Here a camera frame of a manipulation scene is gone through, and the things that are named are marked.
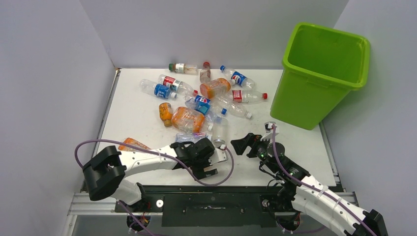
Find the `clear bottle silver base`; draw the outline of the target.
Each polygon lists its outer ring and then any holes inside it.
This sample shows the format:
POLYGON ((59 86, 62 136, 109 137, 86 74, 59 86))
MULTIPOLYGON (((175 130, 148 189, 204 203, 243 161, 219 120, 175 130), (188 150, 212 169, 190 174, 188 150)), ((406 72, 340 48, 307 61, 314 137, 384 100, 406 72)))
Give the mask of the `clear bottle silver base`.
POLYGON ((213 122, 212 142, 216 148, 226 145, 229 123, 226 118, 217 117, 213 122))

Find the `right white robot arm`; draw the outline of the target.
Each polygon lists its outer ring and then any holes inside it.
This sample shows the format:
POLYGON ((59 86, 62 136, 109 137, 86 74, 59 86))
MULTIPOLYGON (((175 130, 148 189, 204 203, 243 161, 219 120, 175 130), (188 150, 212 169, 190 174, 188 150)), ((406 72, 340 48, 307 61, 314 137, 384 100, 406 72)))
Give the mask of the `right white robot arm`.
POLYGON ((232 140, 231 144, 237 155, 250 148, 247 157, 258 158, 261 165, 284 182, 277 202, 283 210, 304 213, 338 236, 388 235, 384 218, 378 211, 366 211, 331 191, 288 158, 281 143, 248 133, 242 139, 232 140))

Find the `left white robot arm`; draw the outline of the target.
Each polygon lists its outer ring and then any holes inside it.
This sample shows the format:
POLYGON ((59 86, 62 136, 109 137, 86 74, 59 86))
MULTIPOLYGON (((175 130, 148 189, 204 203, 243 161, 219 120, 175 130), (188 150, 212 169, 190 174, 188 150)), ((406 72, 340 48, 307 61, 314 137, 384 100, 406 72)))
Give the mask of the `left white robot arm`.
POLYGON ((139 212, 147 204, 144 188, 126 177, 155 170, 186 169, 201 180, 217 174, 217 169, 208 168, 227 159, 225 151, 203 138, 196 143, 175 142, 151 150, 121 151, 116 146, 107 146, 82 171, 91 201, 111 197, 139 212))

